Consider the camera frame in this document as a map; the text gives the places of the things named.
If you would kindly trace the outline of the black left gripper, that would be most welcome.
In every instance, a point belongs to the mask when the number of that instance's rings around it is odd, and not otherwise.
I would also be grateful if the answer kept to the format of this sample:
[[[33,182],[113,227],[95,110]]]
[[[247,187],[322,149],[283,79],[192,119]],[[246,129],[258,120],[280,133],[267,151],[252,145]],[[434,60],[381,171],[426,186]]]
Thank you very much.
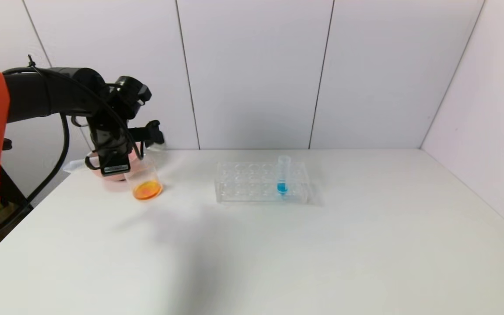
[[[131,152],[128,140],[121,130],[92,130],[94,152],[98,156],[98,165],[92,169],[98,170],[104,177],[128,173],[131,170],[129,154]]]

